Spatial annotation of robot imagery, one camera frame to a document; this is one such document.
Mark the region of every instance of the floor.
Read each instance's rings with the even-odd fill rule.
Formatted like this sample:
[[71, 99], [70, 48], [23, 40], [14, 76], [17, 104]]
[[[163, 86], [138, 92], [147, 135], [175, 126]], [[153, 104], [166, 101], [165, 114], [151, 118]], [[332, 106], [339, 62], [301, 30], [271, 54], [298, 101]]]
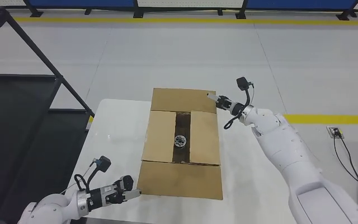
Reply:
[[[84, 17], [51, 11], [44, 17]], [[14, 16], [28, 12], [14, 11]], [[131, 17], [94, 11], [92, 17]], [[156, 13], [146, 17], [201, 17]], [[215, 17], [215, 12], [204, 16]], [[332, 14], [248, 13], [248, 18], [336, 20]], [[233, 17], [227, 12], [225, 18]], [[93, 111], [102, 99], [150, 101], [154, 87], [215, 90], [245, 101], [235, 79], [255, 84], [253, 104], [288, 114], [358, 114], [356, 26], [171, 23], [20, 23]], [[9, 27], [0, 29], [0, 73], [51, 74]], [[52, 108], [81, 108], [61, 88]], [[325, 125], [295, 125], [323, 175], [358, 201], [357, 182], [335, 157]], [[356, 125], [340, 125], [358, 163]], [[347, 155], [337, 144], [343, 162]]]

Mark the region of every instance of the blue wall panel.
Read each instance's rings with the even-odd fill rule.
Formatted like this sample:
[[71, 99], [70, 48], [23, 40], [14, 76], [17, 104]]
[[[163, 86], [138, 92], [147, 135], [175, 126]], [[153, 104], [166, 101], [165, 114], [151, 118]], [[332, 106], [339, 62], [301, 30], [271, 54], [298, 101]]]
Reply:
[[343, 9], [349, 8], [354, 0], [248, 0], [248, 8], [307, 8]]
[[30, 0], [33, 6], [132, 7], [133, 0]]

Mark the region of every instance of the black fabric panel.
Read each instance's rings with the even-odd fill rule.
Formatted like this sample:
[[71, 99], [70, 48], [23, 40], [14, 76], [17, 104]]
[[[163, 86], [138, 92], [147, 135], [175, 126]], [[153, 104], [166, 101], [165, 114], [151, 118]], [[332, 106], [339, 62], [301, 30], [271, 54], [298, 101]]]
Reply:
[[89, 117], [84, 110], [49, 111], [1, 207], [0, 220], [17, 223], [30, 202], [40, 202], [67, 187]]
[[55, 90], [55, 77], [0, 76], [0, 206], [13, 183], [31, 128], [46, 113]]

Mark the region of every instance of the cable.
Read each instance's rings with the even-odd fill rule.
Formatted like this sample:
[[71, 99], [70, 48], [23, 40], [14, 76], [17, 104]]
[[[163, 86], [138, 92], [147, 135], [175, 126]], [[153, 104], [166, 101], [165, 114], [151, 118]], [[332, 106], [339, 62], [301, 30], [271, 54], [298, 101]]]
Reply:
[[[348, 148], [347, 148], [345, 142], [343, 141], [342, 137], [339, 137], [339, 138], [342, 140], [343, 144], [344, 144], [345, 147], [346, 147], [346, 150], [347, 150], [348, 156], [349, 156], [349, 161], [350, 161], [350, 163], [351, 163], [351, 166], [352, 166], [352, 168], [353, 168], [354, 173], [357, 175], [357, 172], [356, 172], [356, 170], [355, 170], [355, 168], [354, 168], [354, 166], [353, 166], [353, 163], [352, 163], [351, 154], [349, 153], [349, 150], [348, 150]], [[358, 175], [357, 175], [357, 178], [355, 178], [355, 177], [348, 171], [348, 169], [344, 166], [343, 162], [341, 161], [340, 157], [338, 156], [337, 148], [336, 148], [336, 135], [335, 135], [335, 134], [333, 135], [333, 145], [334, 145], [334, 147], [335, 147], [336, 156], [337, 156], [338, 160], [340, 161], [341, 165], [343, 166], [343, 168], [347, 171], [347, 173], [349, 173], [349, 175], [351, 175], [351, 177], [352, 177], [353, 179], [355, 179], [356, 181], [358, 181], [358, 179], [357, 179], [357, 178], [358, 178]]]
[[252, 84], [252, 98], [251, 98], [251, 102], [250, 105], [252, 105], [252, 101], [253, 101], [253, 97], [255, 96], [255, 87]]
[[[86, 172], [84, 172], [84, 174], [82, 176], [85, 176], [86, 173], [90, 170], [91, 166], [92, 166], [93, 162], [90, 164], [90, 166], [88, 167], [88, 169], [86, 170]], [[64, 189], [60, 194], [63, 194], [66, 190], [68, 190], [69, 188], [71, 188], [73, 185], [75, 185], [76, 183], [71, 184], [68, 188]]]
[[86, 192], [90, 191], [90, 188], [88, 187], [87, 182], [85, 181], [85, 179], [83, 178], [83, 176], [81, 174], [75, 174], [75, 176], [73, 178], [76, 181], [76, 184], [77, 184], [79, 190], [83, 190], [83, 188], [81, 187], [81, 182], [78, 180], [78, 178], [80, 178], [82, 180], [82, 182], [84, 183], [84, 186], [86, 187]]
[[340, 137], [340, 139], [341, 139], [341, 141], [343, 142], [343, 144], [344, 144], [344, 146], [345, 146], [345, 148], [346, 148], [346, 151], [347, 151], [348, 156], [349, 156], [349, 162], [350, 162], [350, 164], [351, 164], [351, 166], [352, 166], [352, 169], [353, 169], [354, 173], [356, 174], [356, 177], [358, 178], [357, 171], [356, 171], [356, 169], [354, 168], [354, 165], [353, 165], [353, 162], [352, 162], [351, 154], [350, 154], [350, 152], [349, 152], [349, 150], [348, 150], [348, 148], [347, 148], [347, 146], [346, 146], [346, 144], [345, 144], [345, 141], [343, 141], [343, 138]]
[[239, 113], [234, 118], [231, 118], [231, 120], [229, 120], [227, 122], [227, 124], [224, 126], [225, 130], [229, 129], [231, 127], [231, 125], [234, 123], [234, 121], [241, 117], [241, 114], [244, 111], [244, 109], [250, 104], [250, 95], [248, 93], [248, 90], [245, 90], [245, 93], [246, 93], [246, 103], [245, 103], [245, 105], [240, 109]]
[[87, 182], [88, 182], [88, 189], [90, 189], [90, 182], [95, 177], [95, 174], [99, 171], [98, 167], [95, 168], [95, 170], [90, 174]]

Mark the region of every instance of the box flap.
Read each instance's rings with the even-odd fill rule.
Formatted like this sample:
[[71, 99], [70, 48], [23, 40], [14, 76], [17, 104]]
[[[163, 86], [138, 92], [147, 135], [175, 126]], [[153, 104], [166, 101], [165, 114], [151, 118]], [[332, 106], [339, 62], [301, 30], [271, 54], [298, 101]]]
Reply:
[[220, 165], [216, 114], [200, 111], [191, 112], [190, 162]]
[[150, 112], [142, 160], [172, 162], [175, 118], [175, 112]]
[[203, 111], [216, 114], [215, 101], [207, 97], [208, 90], [180, 88], [154, 88], [151, 110], [191, 112]]
[[143, 161], [137, 188], [142, 194], [223, 199], [220, 166]]

